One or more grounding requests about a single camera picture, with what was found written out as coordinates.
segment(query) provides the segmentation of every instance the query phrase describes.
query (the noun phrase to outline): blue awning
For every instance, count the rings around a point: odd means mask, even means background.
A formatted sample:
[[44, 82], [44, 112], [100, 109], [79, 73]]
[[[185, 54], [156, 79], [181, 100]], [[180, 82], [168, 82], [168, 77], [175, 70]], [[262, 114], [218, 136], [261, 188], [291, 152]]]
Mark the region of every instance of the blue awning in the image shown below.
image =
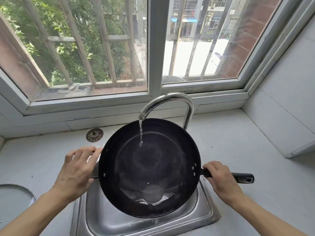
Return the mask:
[[[171, 21], [177, 22], [177, 17], [172, 17]], [[195, 18], [183, 18], [183, 22], [198, 22], [198, 20]]]

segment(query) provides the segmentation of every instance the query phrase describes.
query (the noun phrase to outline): window glass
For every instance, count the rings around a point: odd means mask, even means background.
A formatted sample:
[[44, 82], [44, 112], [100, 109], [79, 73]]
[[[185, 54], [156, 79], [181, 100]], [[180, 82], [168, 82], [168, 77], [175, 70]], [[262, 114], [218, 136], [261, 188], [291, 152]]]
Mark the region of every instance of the window glass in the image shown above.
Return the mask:
[[170, 0], [162, 83], [237, 78], [280, 3]]
[[0, 0], [0, 66], [30, 101], [146, 91], [147, 3]]

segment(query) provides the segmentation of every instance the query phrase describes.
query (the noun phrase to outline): faucet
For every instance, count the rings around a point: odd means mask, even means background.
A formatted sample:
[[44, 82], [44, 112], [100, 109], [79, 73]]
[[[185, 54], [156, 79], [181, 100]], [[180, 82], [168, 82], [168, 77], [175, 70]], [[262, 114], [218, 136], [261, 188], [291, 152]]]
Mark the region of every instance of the faucet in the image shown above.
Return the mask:
[[153, 100], [151, 100], [144, 108], [141, 110], [139, 114], [139, 120], [144, 121], [149, 113], [155, 109], [157, 106], [159, 106], [162, 103], [166, 103], [168, 101], [172, 100], [180, 100], [187, 104], [187, 112], [183, 123], [183, 129], [187, 130], [188, 123], [192, 118], [192, 115], [194, 114], [194, 102], [192, 101], [191, 97], [189, 97], [187, 94], [184, 93], [167, 93], [165, 95], [162, 95], [160, 97], [157, 97]]

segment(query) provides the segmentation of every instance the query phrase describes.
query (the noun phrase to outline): running water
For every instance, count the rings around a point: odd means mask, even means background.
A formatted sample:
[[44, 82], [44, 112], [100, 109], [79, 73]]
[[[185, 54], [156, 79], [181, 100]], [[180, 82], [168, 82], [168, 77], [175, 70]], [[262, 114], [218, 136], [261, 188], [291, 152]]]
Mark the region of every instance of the running water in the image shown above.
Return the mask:
[[142, 145], [142, 120], [139, 120], [139, 126], [140, 126], [140, 146]]

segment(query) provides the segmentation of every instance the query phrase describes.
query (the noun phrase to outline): forearm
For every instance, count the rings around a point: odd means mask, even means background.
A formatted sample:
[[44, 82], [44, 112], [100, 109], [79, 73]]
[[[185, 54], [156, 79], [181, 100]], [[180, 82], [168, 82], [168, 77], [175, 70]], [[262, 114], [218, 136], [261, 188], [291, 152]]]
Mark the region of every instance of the forearm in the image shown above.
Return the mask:
[[0, 231], [0, 236], [38, 236], [66, 206], [67, 203], [62, 202], [53, 192], [49, 191], [6, 225]]
[[268, 212], [248, 197], [232, 208], [245, 218], [262, 236], [306, 235], [272, 213]]

